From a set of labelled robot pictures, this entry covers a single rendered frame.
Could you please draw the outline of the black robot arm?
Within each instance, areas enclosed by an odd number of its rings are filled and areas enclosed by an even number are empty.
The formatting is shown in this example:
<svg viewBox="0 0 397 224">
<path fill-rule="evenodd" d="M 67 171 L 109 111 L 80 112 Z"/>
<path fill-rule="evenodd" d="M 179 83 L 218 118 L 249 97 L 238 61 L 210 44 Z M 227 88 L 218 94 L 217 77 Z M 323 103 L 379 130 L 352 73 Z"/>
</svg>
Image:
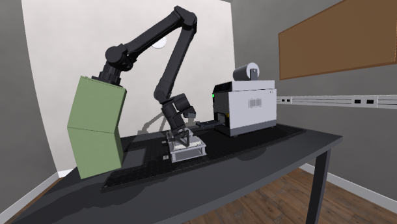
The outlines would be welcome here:
<svg viewBox="0 0 397 224">
<path fill-rule="evenodd" d="M 180 16 L 184 19 L 180 18 Z M 179 7 L 178 5 L 174 7 L 174 10 L 166 18 L 149 28 L 131 42 L 108 48 L 105 52 L 107 61 L 104 65 L 103 72 L 100 72 L 98 77 L 92 76 L 91 79 L 122 87 L 120 85 L 120 73 L 122 71 L 130 71 L 142 52 L 180 27 L 182 27 L 180 36 L 167 67 L 156 86 L 154 98 L 162 105 L 161 110 L 165 118 L 171 117 L 177 113 L 177 115 L 173 117 L 177 126 L 185 124 L 181 114 L 183 114 L 184 118 L 195 119 L 195 109 L 193 106 L 190 106 L 184 93 L 171 97 L 176 76 L 178 75 L 188 47 L 197 32 L 197 16 L 195 13 Z M 175 110 L 174 106 L 179 112 Z"/>
</svg>

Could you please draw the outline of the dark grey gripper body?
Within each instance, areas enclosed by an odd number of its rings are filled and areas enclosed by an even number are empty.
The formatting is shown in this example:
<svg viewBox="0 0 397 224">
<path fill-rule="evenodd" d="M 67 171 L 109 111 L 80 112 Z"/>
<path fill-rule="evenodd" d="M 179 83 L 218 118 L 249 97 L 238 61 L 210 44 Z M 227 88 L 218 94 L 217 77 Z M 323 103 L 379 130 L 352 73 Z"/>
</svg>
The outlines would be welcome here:
<svg viewBox="0 0 397 224">
<path fill-rule="evenodd" d="M 183 124 L 183 125 L 181 125 L 181 126 L 177 126 L 177 125 L 176 125 L 176 123 L 175 123 L 175 121 L 174 121 L 174 119 L 173 119 L 173 117 L 174 117 L 175 115 L 177 115 L 177 113 L 174 114 L 174 115 L 172 115 L 171 117 L 168 117 L 168 118 L 167 118 L 167 121 L 168 121 L 168 123 L 169 123 L 169 125 L 170 125 L 170 127 L 171 127 L 171 132 L 172 132 L 174 138 L 176 138 L 176 137 L 178 137 L 178 136 L 180 136 L 180 135 L 182 135 L 182 134 L 184 133 L 184 131 L 181 131 L 180 133 L 178 133 L 178 130 L 179 130 L 180 128 L 184 129 L 184 128 L 186 127 L 185 124 Z"/>
</svg>

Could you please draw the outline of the dark grey cylinder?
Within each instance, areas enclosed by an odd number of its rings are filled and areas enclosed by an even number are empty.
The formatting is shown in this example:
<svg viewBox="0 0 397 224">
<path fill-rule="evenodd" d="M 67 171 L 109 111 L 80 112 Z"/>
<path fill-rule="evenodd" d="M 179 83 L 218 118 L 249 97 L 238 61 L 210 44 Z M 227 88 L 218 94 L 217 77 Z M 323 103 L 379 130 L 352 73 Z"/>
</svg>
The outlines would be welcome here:
<svg viewBox="0 0 397 224">
<path fill-rule="evenodd" d="M 257 64 L 249 63 L 233 71 L 234 81 L 250 81 L 251 80 L 250 69 L 252 68 L 258 69 L 258 76 L 259 76 L 259 68 Z"/>
</svg>

